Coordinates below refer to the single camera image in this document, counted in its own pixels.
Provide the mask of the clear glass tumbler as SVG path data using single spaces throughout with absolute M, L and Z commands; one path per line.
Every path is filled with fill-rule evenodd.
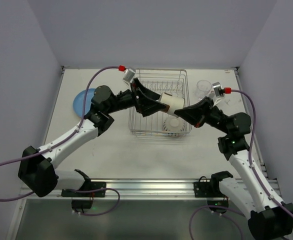
M 204 79 L 201 79 L 196 84 L 196 89 L 194 91 L 194 95 L 199 99 L 202 100 L 206 97 L 212 89 L 212 84 Z

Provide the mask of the brown and white cup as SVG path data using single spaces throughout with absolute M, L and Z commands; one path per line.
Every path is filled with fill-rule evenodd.
M 165 105 L 165 109 L 163 109 L 162 111 L 174 117 L 177 117 L 177 115 L 175 114 L 175 111 L 182 109 L 185 104 L 184 98 L 173 96 L 166 92 L 163 92 L 160 95 L 160 98 L 158 101 Z

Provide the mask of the white blue-striped bowl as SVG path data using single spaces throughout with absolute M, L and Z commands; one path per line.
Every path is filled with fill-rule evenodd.
M 184 122 L 179 117 L 169 115 L 163 122 L 163 130 L 167 132 L 183 132 L 185 129 Z

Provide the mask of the blue plate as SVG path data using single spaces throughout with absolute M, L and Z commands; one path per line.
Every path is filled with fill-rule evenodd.
M 85 115 L 90 111 L 91 103 L 92 103 L 91 100 L 94 97 L 95 91 L 96 91 L 95 88 L 89 88 L 86 94 L 86 98 L 85 98 L 85 93 L 86 93 L 85 90 L 78 93 L 77 96 L 74 98 L 72 107 L 73 107 L 73 111 L 78 117 L 80 118 L 82 117 L 83 106 L 85 106 L 84 108 Z

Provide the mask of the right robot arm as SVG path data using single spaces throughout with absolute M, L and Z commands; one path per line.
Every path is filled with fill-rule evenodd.
M 293 204 L 272 188 L 250 153 L 245 136 L 251 132 L 251 118 L 244 112 L 226 115 L 205 97 L 200 102 L 175 110 L 177 116 L 196 128 L 208 124 L 223 133 L 218 138 L 219 151 L 241 177 L 244 186 L 228 172 L 211 176 L 213 190 L 229 197 L 245 216 L 256 240 L 273 240 L 293 231 Z

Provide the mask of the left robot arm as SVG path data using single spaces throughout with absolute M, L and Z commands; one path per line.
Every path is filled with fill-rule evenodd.
M 20 163 L 18 177 L 38 197 L 45 197 L 53 190 L 89 194 L 94 185 L 83 171 L 57 173 L 56 168 L 82 145 L 106 132 L 114 122 L 111 113 L 134 107 L 147 117 L 169 108 L 160 100 L 160 94 L 144 87 L 137 78 L 130 84 L 130 89 L 118 94 L 106 85 L 98 86 L 90 110 L 75 127 L 51 143 L 39 148 L 29 146 L 23 151 L 26 160 Z

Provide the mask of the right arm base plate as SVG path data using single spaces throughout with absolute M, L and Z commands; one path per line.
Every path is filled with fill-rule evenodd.
M 225 195 L 221 193 L 219 183 L 224 179 L 233 177 L 228 171 L 213 173 L 210 178 L 201 176 L 193 182 L 194 196 L 196 198 L 224 198 Z

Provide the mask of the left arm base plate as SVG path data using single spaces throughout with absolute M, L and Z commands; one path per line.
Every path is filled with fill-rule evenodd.
M 105 181 L 92 180 L 79 169 L 59 171 L 56 190 L 61 190 L 62 197 L 69 198 L 104 198 L 106 194 Z

